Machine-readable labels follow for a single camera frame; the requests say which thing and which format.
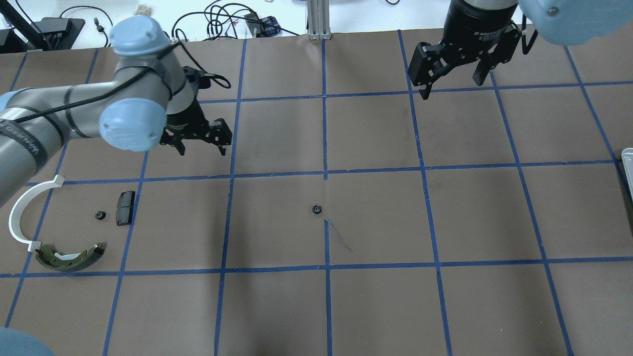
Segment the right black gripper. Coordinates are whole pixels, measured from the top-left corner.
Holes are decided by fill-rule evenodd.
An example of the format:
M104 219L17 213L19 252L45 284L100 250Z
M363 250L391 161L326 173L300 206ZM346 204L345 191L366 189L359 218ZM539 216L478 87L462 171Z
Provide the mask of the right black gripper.
M407 74L423 100L433 84L448 72L448 65L479 60L473 81L481 86L491 70L508 63L515 54L521 31L512 21L517 0L452 0L440 43L418 43Z

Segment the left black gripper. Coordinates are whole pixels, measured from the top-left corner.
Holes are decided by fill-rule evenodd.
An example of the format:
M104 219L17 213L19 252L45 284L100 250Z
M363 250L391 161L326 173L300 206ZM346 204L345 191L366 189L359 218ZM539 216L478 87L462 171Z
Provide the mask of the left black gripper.
M214 144L220 155L225 156L226 147L232 143L232 135L224 119L216 119L210 124L199 102L193 101L185 110L167 116L160 145L174 147L179 155L184 156L186 147L183 140L202 140Z

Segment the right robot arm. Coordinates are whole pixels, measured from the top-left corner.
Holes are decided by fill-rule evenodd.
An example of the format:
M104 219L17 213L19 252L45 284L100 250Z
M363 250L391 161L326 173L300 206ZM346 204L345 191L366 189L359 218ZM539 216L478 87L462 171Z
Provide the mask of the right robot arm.
M528 54L538 38L587 43L630 22L632 7L630 0L452 0L440 42L418 43L407 73L423 99L438 79L470 63L477 63L473 81L481 86L518 45Z

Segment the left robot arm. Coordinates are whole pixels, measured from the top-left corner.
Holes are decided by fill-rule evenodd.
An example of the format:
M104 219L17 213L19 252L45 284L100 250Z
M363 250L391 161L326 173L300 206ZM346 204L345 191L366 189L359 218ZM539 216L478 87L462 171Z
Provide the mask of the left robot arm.
M108 83L86 54L82 82L22 88L1 102L1 205L37 187L55 203L112 212L122 192L134 208L271 202L330 211L330 187L351 174L425 172L400 32L172 43L157 22L142 42L164 48L117 56Z

